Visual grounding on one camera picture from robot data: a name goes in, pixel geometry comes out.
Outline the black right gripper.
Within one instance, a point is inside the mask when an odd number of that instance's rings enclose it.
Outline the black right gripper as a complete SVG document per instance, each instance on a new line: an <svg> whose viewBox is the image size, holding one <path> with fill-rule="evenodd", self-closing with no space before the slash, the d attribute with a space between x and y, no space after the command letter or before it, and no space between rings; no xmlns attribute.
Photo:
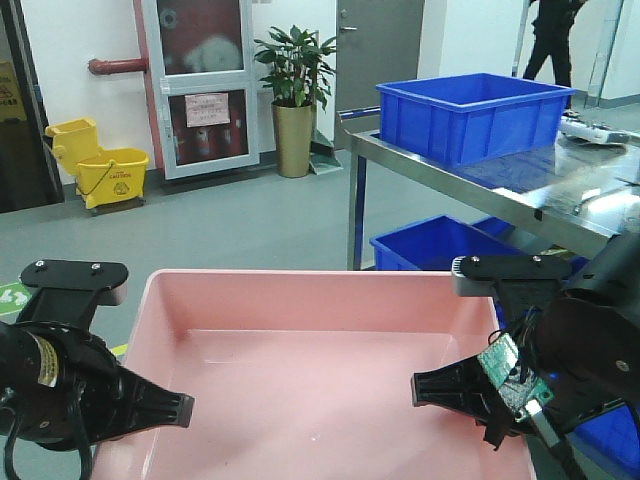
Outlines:
<svg viewBox="0 0 640 480"><path fill-rule="evenodd" d="M573 273L569 261L458 256L450 273L456 295L492 298L505 326L476 357L414 373L414 407L481 418L485 439L501 440L521 432L559 439L622 404L625 306L603 295L559 295Z"/></svg>

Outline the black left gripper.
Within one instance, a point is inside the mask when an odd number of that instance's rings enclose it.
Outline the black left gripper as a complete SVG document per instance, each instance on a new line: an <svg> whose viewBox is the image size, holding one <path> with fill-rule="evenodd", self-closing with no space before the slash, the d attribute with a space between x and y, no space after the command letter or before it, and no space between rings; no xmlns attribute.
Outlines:
<svg viewBox="0 0 640 480"><path fill-rule="evenodd" d="M122 263L37 260L20 274L31 299L1 324L1 435L94 445L161 426L188 428L194 398L124 368L91 323L126 297Z"/></svg>

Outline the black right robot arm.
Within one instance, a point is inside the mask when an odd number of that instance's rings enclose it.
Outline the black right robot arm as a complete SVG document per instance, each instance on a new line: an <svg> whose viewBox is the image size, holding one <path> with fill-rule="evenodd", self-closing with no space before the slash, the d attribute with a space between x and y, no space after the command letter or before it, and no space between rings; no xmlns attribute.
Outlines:
<svg viewBox="0 0 640 480"><path fill-rule="evenodd" d="M415 406L470 416L485 438L564 434L639 400L639 238L612 237L582 268L550 255L469 255L456 293L490 296L504 323L478 354L416 373Z"/></svg>

